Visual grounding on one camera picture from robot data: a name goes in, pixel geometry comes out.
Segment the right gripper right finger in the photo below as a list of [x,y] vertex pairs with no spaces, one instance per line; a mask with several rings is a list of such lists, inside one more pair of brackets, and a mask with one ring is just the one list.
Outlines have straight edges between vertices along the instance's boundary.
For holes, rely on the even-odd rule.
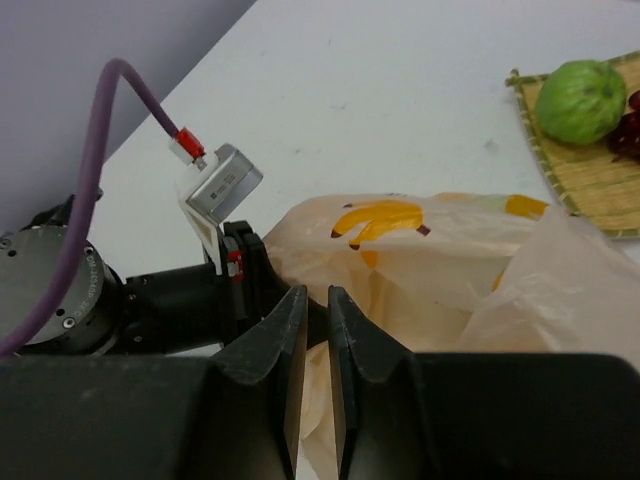
[[602,354],[415,353],[328,296],[343,479],[635,479],[639,375]]

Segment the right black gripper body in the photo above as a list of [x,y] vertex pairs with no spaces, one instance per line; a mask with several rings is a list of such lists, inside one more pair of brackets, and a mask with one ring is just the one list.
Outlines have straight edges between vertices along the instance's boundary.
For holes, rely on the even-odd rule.
[[275,272],[263,240],[248,222],[225,222],[220,234],[227,277],[242,293],[239,319],[244,333],[266,317],[291,286]]

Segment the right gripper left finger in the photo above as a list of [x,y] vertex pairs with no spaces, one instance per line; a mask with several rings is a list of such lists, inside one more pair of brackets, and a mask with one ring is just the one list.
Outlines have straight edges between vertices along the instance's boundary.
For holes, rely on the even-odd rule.
[[292,479],[307,291],[214,356],[1,364],[5,479]]

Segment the translucent banana print plastic bag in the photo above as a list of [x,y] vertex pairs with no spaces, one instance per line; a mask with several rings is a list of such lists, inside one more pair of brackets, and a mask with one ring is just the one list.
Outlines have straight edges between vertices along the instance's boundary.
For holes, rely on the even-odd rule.
[[520,195],[332,195],[266,235],[313,302],[342,286],[414,350],[612,353],[639,361],[639,264],[583,220]]

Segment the red fake grape bunch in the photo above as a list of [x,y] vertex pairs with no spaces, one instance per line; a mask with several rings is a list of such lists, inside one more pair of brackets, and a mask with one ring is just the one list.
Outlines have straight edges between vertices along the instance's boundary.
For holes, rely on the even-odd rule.
[[634,92],[628,99],[631,111],[624,114],[617,127],[607,138],[608,150],[613,154],[613,162],[623,159],[639,161],[639,96]]

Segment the green fake guava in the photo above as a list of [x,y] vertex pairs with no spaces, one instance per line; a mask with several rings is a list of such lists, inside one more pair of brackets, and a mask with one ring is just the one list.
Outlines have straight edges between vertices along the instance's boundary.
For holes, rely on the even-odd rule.
[[586,146],[615,129],[626,104],[626,82],[611,64],[573,60],[543,82],[535,116],[546,136],[561,143]]

